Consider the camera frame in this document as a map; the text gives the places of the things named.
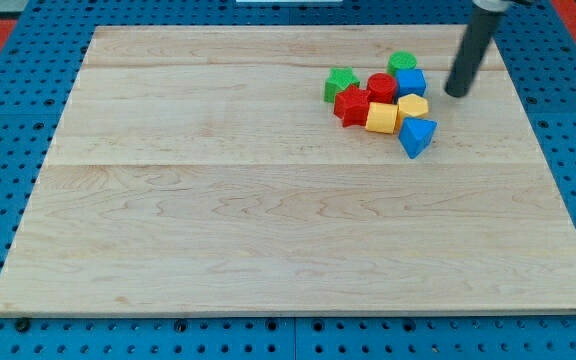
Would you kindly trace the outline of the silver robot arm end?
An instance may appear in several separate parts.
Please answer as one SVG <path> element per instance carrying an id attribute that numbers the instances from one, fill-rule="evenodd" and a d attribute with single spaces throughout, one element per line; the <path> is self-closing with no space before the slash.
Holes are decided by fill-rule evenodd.
<path id="1" fill-rule="evenodd" d="M 489 12 L 505 12 L 513 4 L 532 6 L 535 0 L 473 0 L 473 4 Z"/>

